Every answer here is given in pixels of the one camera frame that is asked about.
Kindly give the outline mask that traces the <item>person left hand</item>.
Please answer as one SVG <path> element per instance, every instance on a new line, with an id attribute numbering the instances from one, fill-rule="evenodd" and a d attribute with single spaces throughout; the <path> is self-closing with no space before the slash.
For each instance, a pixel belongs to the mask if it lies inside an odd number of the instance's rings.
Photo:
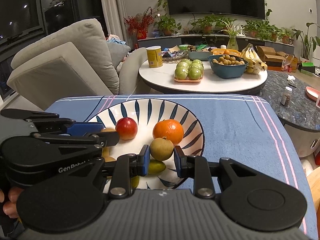
<path id="1" fill-rule="evenodd" d="M 5 200 L 5 194 L 2 190 L 0 190 L 0 201 L 3 203 L 3 212 L 10 218 L 18 218 L 18 212 L 16 208 L 16 203 L 20 194 L 24 191 L 19 187 L 13 187 L 9 190 L 8 198 L 9 200 Z"/>

